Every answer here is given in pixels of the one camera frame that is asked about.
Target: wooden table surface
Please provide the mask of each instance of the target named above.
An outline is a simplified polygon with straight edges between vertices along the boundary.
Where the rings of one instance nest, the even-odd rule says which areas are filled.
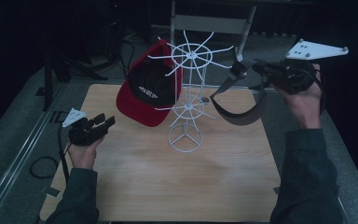
[[[182,153],[168,143],[176,115],[171,112],[154,128],[129,119],[116,107],[119,88],[90,86],[81,108],[89,119],[100,113],[116,117],[94,166],[101,221],[269,220],[280,177],[261,120],[235,126],[220,118],[212,104],[206,105],[205,112],[216,119],[198,118],[202,145]],[[206,88],[204,96],[214,91]],[[216,96],[216,101],[238,113],[255,103],[247,90],[229,90]],[[51,187],[65,188],[61,166]],[[47,219],[60,199],[47,196],[41,219]]]

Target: wire hat rack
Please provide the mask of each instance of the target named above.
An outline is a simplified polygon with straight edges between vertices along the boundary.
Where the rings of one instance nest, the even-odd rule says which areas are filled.
[[[168,56],[148,56],[151,59],[169,59],[174,62],[175,67],[165,76],[177,76],[176,70],[183,68],[188,71],[188,85],[184,85],[182,80],[182,93],[176,104],[169,108],[160,108],[159,110],[173,110],[177,118],[170,125],[168,132],[168,141],[172,148],[179,152],[192,152],[198,149],[202,144],[202,133],[196,123],[196,119],[202,115],[208,116],[212,119],[215,117],[205,113],[205,106],[209,99],[203,97],[205,86],[206,70],[208,65],[214,64],[226,69],[231,66],[225,66],[220,63],[213,62],[213,55],[218,52],[231,50],[231,46],[227,49],[210,50],[205,44],[213,37],[213,32],[201,44],[190,43],[186,36],[186,31],[183,31],[186,42],[184,44],[175,46],[167,43],[172,48],[171,55]],[[197,73],[200,78],[200,84],[193,84],[193,73]]]

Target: gray carpet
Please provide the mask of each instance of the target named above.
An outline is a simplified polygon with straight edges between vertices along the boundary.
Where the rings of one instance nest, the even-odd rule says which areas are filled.
[[[148,45],[136,35],[126,39],[135,46],[132,61],[148,48]],[[227,42],[230,41],[230,39],[225,39],[221,44],[226,46]],[[251,35],[246,43],[244,57],[276,62],[282,59],[284,53],[291,48],[294,41],[293,37],[288,38],[286,36],[267,38],[263,35]],[[127,62],[131,57],[131,46],[124,44],[122,52],[124,62]],[[218,55],[215,62],[231,65],[232,56],[229,54]],[[44,194],[40,193],[39,190],[44,186],[49,186],[52,178],[39,179],[33,177],[29,172],[32,163],[46,156],[52,157],[56,161],[59,160],[57,130],[60,120],[66,117],[64,112],[69,111],[72,107],[81,107],[90,84],[122,82],[122,66],[119,63],[106,71],[102,71],[102,76],[109,77],[107,81],[95,81],[76,74],[74,74],[70,83],[59,83],[54,80],[55,102],[46,112],[42,112],[43,97],[34,96],[37,89],[43,86],[43,69],[27,82],[0,120],[0,184],[3,176],[12,176],[12,179],[7,181],[9,183],[7,190],[3,191],[4,194],[0,200],[0,224],[36,223],[45,199]],[[206,84],[221,84],[226,73],[227,71],[224,69],[211,65],[208,68]],[[249,77],[239,85],[253,86],[258,83],[258,79],[259,75],[250,73]],[[295,129],[296,125],[280,95],[275,91],[269,91],[268,97],[268,108],[262,117],[262,121],[278,169],[281,170],[284,132]],[[323,113],[322,118],[327,145],[331,148],[329,155],[339,172],[340,199],[351,223],[358,223],[358,173],[334,127],[334,123],[326,112]],[[38,126],[42,128],[34,130],[34,127]],[[34,139],[34,141],[28,139],[30,133],[33,133],[30,139]],[[18,172],[6,174],[10,164],[19,155],[23,157],[23,162],[17,164]],[[52,175],[55,172],[55,166],[50,160],[42,160],[34,166],[34,170],[38,175]]]

